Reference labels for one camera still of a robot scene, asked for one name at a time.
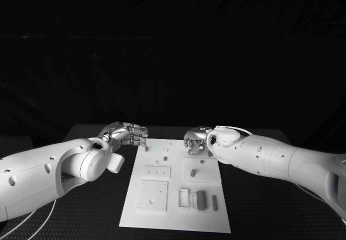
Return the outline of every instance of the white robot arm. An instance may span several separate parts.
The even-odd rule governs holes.
[[[250,174],[282,179],[312,191],[346,220],[346,154],[331,154],[291,146],[252,135],[236,127],[194,127],[184,134],[188,154],[209,155]]]
[[[98,137],[74,139],[0,159],[0,222],[60,198],[76,186],[92,182],[105,169],[118,173],[121,145],[145,146],[148,129],[113,122]]]

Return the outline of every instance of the black table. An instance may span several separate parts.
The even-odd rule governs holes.
[[[105,125],[77,124],[64,141],[95,137]],[[181,140],[191,126],[147,126],[149,138]],[[246,129],[289,143],[276,129]],[[105,170],[96,181],[56,200],[51,216],[33,240],[96,239],[346,239],[346,225],[321,201],[278,179],[256,176],[219,162],[230,234],[118,227],[136,146],[116,151],[125,158],[118,174]],[[53,203],[43,206],[5,239],[25,240],[44,222]],[[11,219],[1,235],[27,215]]]

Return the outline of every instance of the white platform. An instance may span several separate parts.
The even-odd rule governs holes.
[[[118,226],[230,233],[217,160],[207,156],[207,150],[190,156],[183,140],[148,138],[147,147],[144,151],[138,146]],[[190,168],[196,168],[194,177]],[[188,208],[178,207],[181,189],[187,189]],[[197,191],[204,191],[204,211],[194,208]],[[216,195],[217,211],[213,211],[211,195]]]

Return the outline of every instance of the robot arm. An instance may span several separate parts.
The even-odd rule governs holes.
[[[115,122],[98,137],[74,139],[15,153],[0,159],[0,222],[60,198],[76,186],[92,182],[105,169],[118,173],[121,145],[145,146],[148,129]]]
[[[346,154],[294,147],[269,137],[242,136],[226,126],[216,126],[213,130],[196,127],[190,131],[204,131],[203,137],[190,132],[184,135],[190,155],[201,153],[197,149],[203,146],[223,164],[302,186],[346,219]]]

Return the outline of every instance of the white cable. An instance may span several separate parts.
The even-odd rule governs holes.
[[[321,198],[318,198],[317,196],[314,196],[299,185],[296,185],[296,187],[298,187],[307,194],[309,194],[315,199],[318,199],[322,203],[325,203],[324,200],[322,200]]]
[[[243,131],[247,135],[253,135],[249,131],[246,131],[245,129],[242,129],[239,127],[234,127],[234,126],[216,126],[216,127],[227,128],[227,129],[236,129],[236,130]]]
[[[48,217],[50,217],[51,212],[53,212],[53,209],[54,209],[54,205],[56,205],[56,200],[53,201],[51,210],[50,210],[50,213],[48,213],[48,215],[47,215],[47,218],[46,218],[46,220],[44,220],[40,228],[37,229],[36,233],[40,231],[41,227],[44,226],[44,224],[46,224],[46,222],[47,222],[47,220],[48,220]]]
[[[21,221],[21,223],[0,237],[0,240],[4,239],[11,233],[12,231],[20,227],[20,225],[25,222],[25,220],[28,219],[28,217],[34,214],[36,210],[30,213],[30,215],[25,217],[25,219]]]

